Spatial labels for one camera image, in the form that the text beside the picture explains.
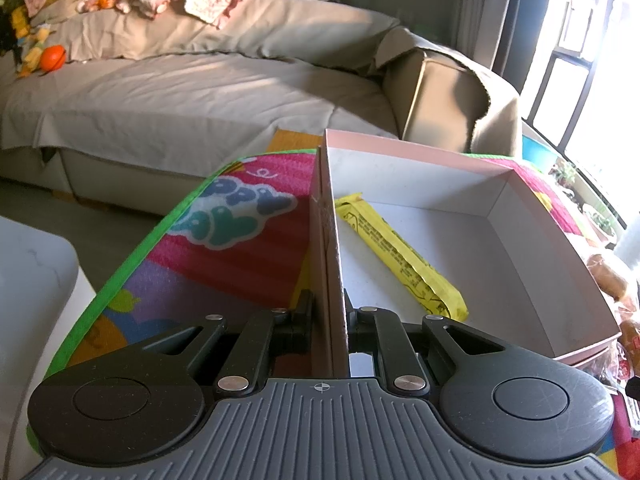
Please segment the pink cardboard box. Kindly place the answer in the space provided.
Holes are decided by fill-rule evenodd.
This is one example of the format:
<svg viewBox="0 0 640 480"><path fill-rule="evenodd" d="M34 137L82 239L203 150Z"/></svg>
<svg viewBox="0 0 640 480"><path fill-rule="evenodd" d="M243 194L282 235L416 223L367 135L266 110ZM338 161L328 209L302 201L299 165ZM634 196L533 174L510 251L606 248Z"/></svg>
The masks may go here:
<svg viewBox="0 0 640 480"><path fill-rule="evenodd" d="M461 292L469 326L568 365L600 354L620 329L582 254L512 169L370 134L330 130L314 163L311 287L318 299L312 368L349 373L348 307L380 307L406 323L424 310L337 217L360 194Z"/></svg>

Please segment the yellow snack packet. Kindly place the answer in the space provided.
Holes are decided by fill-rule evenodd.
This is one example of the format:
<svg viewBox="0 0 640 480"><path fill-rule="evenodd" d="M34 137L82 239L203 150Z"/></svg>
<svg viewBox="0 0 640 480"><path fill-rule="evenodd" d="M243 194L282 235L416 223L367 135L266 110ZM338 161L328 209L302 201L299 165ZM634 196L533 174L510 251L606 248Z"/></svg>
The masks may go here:
<svg viewBox="0 0 640 480"><path fill-rule="evenodd" d="M469 309L461 292L414 250L360 193L337 198L334 208L337 217L359 235L427 313L458 322L468 318Z"/></svg>

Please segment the brown snack bag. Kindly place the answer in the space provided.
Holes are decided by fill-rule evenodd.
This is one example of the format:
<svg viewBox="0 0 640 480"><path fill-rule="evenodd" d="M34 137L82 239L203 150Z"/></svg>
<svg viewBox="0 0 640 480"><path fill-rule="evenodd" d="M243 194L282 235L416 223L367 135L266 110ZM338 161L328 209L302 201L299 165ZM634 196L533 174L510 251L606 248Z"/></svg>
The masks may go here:
<svg viewBox="0 0 640 480"><path fill-rule="evenodd" d="M588 258L587 269L601 292L620 302L631 312L638 310L637 280L620 258L612 252L597 252Z"/></svg>

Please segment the grey cushion seat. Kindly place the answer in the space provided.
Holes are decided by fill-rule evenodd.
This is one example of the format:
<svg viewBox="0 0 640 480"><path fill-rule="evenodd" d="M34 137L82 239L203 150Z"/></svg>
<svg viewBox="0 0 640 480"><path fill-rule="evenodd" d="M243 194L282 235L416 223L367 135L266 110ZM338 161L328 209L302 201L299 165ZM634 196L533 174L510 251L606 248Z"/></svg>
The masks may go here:
<svg viewBox="0 0 640 480"><path fill-rule="evenodd" d="M55 351L96 292L63 237L1 219L1 477L40 462L26 405Z"/></svg>

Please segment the beige sofa bed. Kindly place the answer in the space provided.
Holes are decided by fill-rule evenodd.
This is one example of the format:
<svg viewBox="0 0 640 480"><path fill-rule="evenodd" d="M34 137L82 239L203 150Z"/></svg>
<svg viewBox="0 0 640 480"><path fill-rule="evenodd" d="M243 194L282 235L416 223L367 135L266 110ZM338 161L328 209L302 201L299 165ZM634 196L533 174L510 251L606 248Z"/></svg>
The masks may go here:
<svg viewBox="0 0 640 480"><path fill-rule="evenodd" d="M382 13L244 0L223 28L176 6L78 14L52 28L65 65L1 61L1 173L154 214L284 130L345 130L515 156L518 92Z"/></svg>

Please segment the orange toy ball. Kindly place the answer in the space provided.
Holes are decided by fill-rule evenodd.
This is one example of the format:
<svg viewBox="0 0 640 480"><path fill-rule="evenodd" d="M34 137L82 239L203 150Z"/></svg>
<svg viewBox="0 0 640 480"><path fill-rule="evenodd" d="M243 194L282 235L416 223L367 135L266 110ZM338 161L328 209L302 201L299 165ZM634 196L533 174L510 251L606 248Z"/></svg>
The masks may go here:
<svg viewBox="0 0 640 480"><path fill-rule="evenodd" d="M40 56L40 70L43 73L51 73L59 70L66 62L66 50L60 44L47 47Z"/></svg>

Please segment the yellow plush toy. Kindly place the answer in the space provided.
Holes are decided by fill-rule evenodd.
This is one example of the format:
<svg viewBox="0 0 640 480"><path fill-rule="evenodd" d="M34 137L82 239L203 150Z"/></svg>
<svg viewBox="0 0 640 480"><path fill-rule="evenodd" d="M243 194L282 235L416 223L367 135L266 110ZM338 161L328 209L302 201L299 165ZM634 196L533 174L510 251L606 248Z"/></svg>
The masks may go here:
<svg viewBox="0 0 640 480"><path fill-rule="evenodd" d="M16 40L14 58L16 73L20 78L28 77L38 70L40 58L51 33L48 23L32 27L26 6L19 6L10 15L13 38Z"/></svg>

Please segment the grey curtain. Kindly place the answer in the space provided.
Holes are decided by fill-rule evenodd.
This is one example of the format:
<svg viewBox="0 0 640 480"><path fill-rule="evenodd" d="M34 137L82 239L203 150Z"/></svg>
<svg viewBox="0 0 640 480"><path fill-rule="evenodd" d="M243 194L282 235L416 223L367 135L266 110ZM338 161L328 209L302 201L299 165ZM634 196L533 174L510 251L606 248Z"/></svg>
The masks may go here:
<svg viewBox="0 0 640 480"><path fill-rule="evenodd" d="M487 68L494 68L512 0L454 0L451 39L454 48Z"/></svg>

